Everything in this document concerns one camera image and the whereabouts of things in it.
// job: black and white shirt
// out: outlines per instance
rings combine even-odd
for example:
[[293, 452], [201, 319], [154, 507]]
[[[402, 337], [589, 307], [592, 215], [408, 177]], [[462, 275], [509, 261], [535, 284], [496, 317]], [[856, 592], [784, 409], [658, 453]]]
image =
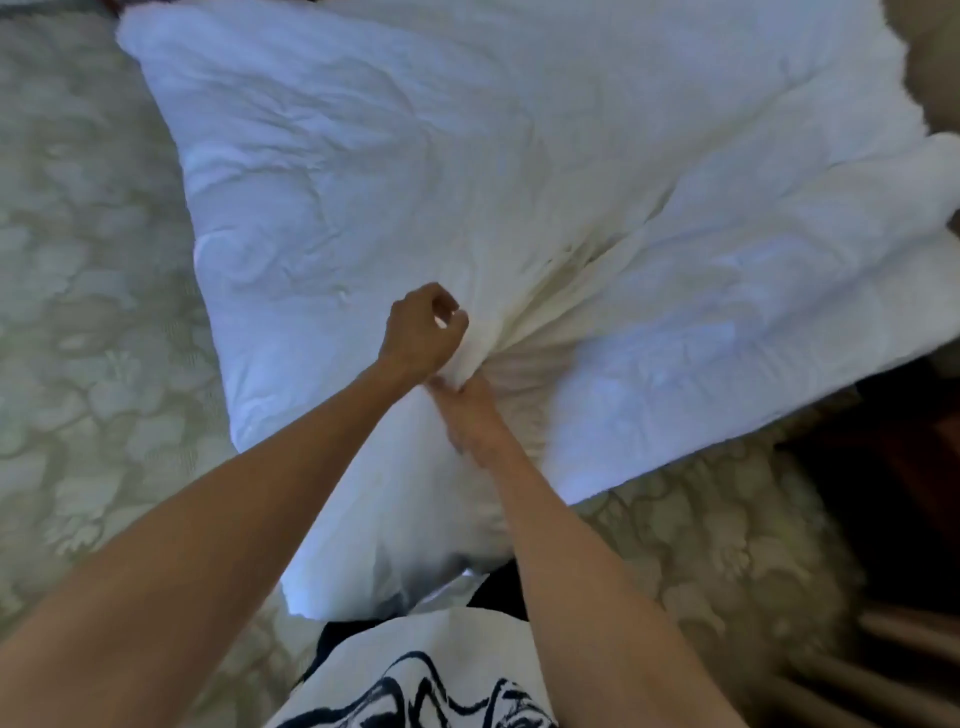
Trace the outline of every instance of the black and white shirt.
[[340, 644], [266, 728], [556, 728], [527, 622], [458, 607]]

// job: person's left arm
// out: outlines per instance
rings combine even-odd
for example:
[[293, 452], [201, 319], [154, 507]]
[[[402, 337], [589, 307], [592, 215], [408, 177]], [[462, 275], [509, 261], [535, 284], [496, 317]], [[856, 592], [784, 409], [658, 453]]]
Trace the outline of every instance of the person's left arm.
[[4, 725], [173, 726], [380, 418], [456, 351], [468, 325], [457, 308], [436, 283], [408, 294], [376, 362], [350, 386], [70, 574], [0, 645]]

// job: floral pattern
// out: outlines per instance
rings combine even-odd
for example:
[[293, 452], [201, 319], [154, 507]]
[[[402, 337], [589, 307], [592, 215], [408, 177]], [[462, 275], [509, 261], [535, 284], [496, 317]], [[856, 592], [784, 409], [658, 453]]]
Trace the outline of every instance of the floral pattern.
[[[0, 629], [234, 453], [177, 153], [114, 21], [0, 21]], [[579, 506], [748, 710], [842, 634], [857, 569], [772, 446], [810, 408]], [[188, 724], [260, 725], [320, 631], [270, 597]]]

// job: hand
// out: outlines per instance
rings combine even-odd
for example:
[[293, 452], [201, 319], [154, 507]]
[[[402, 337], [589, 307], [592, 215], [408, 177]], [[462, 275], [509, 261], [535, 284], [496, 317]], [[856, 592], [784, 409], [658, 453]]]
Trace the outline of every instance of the hand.
[[[441, 328], [437, 319], [446, 328]], [[467, 312], [453, 296], [439, 283], [427, 283], [391, 307], [377, 363], [389, 367], [413, 388], [449, 361], [468, 324]]]
[[459, 392], [434, 377], [426, 389], [446, 423], [446, 436], [458, 451], [467, 451], [481, 468], [486, 468], [498, 454], [518, 449], [520, 443], [496, 411], [493, 391], [483, 375], [467, 380]]

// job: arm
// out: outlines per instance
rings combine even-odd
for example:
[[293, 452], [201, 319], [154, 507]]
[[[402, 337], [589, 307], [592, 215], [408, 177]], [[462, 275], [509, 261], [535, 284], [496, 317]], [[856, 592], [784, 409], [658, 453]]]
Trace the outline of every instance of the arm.
[[428, 388], [454, 445], [493, 475], [560, 724], [745, 728], [680, 630], [526, 456], [487, 382]]
[[4, 725], [175, 724], [380, 418], [457, 349], [456, 308], [435, 283], [395, 303], [376, 363], [350, 386], [77, 568], [0, 647]]

